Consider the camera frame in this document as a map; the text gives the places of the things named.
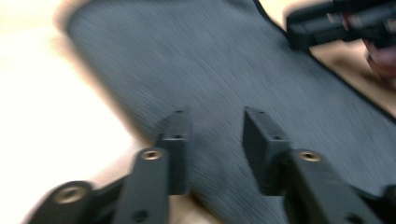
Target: beige surface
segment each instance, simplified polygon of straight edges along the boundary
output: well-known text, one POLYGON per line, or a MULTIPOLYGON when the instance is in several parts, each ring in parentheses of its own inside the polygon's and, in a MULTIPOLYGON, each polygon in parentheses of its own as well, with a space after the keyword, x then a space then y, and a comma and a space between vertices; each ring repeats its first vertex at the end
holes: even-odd
MULTIPOLYGON (((63 182, 107 184, 126 174, 136 151, 149 145, 122 123, 122 113, 57 29, 83 2, 0 1, 0 223, 23 222, 63 182)), ((262 2, 281 21, 293 1, 262 2)), ((396 114, 395 90, 370 74, 359 43, 314 51, 396 114)), ((171 205, 172 223, 218 223, 189 197, 172 197, 171 205)))

